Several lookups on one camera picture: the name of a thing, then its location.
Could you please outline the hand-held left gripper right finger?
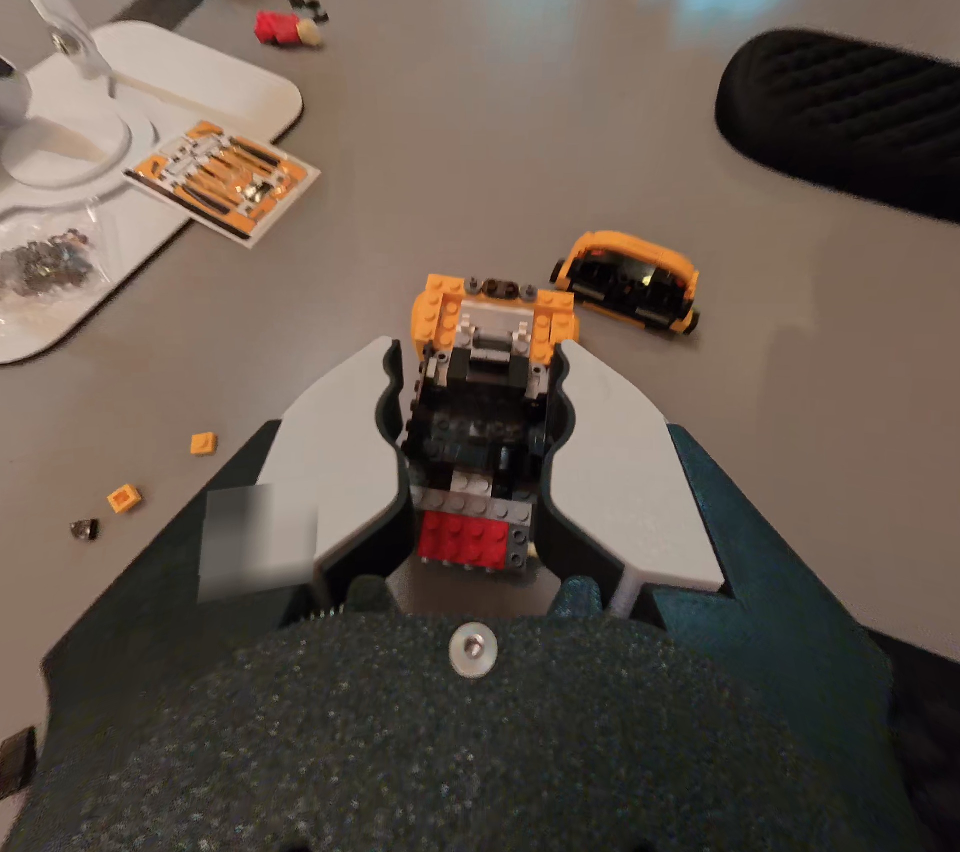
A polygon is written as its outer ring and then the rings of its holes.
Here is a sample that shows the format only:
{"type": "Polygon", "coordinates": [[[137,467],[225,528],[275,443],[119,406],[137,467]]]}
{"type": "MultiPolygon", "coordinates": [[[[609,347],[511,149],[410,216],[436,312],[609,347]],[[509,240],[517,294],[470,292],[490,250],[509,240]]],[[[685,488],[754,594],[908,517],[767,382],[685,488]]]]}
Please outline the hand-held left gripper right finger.
{"type": "Polygon", "coordinates": [[[714,596],[725,577],[666,417],[581,344],[550,365],[538,557],[558,579],[592,579],[608,615],[644,590],[714,596]]]}

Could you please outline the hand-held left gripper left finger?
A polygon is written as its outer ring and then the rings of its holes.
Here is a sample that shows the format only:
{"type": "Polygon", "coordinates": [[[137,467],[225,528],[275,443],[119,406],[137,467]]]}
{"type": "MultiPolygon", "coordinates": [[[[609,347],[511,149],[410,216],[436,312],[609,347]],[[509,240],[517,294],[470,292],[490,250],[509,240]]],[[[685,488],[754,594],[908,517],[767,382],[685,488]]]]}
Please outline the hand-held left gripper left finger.
{"type": "Polygon", "coordinates": [[[257,479],[257,582],[336,608],[354,580],[386,579],[412,554],[402,388],[401,343],[380,336],[282,415],[257,479]]]}

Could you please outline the orange black lego car chassis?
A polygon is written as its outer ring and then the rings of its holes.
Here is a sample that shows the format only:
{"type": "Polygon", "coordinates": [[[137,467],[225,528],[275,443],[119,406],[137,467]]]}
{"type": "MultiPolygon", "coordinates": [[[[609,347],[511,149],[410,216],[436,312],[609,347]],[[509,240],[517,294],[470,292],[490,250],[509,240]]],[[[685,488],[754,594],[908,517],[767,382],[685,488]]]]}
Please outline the orange black lego car chassis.
{"type": "Polygon", "coordinates": [[[401,449],[422,562],[519,574],[533,552],[549,448],[551,363],[578,341],[574,294],[431,273],[414,301],[418,356],[401,449]]]}

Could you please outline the orange black lego assembly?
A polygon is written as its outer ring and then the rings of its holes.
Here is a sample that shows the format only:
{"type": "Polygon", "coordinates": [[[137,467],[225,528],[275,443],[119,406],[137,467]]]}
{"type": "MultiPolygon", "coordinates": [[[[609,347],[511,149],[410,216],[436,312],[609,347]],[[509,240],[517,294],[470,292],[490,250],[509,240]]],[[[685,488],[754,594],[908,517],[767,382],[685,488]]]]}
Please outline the orange black lego assembly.
{"type": "Polygon", "coordinates": [[[692,335],[699,271],[690,259],[635,236],[583,234],[550,276],[554,289],[601,314],[672,335],[692,335]]]}

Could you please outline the red lego minifigure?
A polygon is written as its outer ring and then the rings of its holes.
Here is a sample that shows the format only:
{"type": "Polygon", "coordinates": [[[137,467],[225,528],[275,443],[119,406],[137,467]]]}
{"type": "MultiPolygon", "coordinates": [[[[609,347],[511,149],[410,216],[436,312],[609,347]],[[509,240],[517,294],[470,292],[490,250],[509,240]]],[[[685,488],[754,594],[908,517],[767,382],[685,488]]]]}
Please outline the red lego minifigure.
{"type": "Polygon", "coordinates": [[[264,45],[319,49],[325,44],[320,24],[295,12],[258,10],[253,31],[258,41],[264,45]]]}

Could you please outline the chunky black lego piece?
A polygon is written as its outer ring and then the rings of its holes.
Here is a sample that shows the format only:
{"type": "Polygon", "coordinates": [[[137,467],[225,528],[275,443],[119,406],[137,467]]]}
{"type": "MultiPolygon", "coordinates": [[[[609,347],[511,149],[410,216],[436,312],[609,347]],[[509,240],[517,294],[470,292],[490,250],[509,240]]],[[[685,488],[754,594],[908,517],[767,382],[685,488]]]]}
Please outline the chunky black lego piece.
{"type": "Polygon", "coordinates": [[[1,743],[1,800],[17,795],[32,782],[38,762],[37,728],[28,726],[1,743]]]}

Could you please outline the orange sticker sheet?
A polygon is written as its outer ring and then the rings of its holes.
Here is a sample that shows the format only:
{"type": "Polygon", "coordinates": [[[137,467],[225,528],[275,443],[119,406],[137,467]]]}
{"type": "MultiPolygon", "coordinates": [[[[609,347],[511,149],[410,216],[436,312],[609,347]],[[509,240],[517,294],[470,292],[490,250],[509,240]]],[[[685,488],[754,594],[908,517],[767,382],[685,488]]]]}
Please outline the orange sticker sheet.
{"type": "Polygon", "coordinates": [[[252,248],[320,178],[285,150],[207,120],[123,169],[135,187],[252,248]]]}

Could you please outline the clear bag of screws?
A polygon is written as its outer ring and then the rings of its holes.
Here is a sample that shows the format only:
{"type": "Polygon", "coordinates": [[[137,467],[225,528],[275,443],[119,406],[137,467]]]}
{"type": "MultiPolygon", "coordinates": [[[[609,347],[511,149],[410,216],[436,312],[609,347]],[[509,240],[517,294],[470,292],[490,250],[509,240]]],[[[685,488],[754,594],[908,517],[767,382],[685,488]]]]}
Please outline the clear bag of screws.
{"type": "Polygon", "coordinates": [[[1,220],[1,335],[46,335],[116,283],[114,226],[96,200],[1,220]]]}

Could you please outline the white book stand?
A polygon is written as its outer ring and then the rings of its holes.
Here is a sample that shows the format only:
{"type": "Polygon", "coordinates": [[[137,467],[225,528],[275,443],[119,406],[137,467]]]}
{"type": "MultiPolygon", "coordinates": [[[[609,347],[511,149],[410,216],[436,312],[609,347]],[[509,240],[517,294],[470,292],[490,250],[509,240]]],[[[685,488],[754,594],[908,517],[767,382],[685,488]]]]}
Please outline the white book stand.
{"type": "Polygon", "coordinates": [[[55,52],[27,71],[2,58],[1,220],[18,207],[96,200],[114,228],[117,278],[52,332],[2,339],[3,366],[65,339],[196,222],[132,185],[123,169],[202,120],[275,146],[304,107],[292,81],[174,31],[138,20],[90,30],[70,0],[30,2],[55,52]]]}

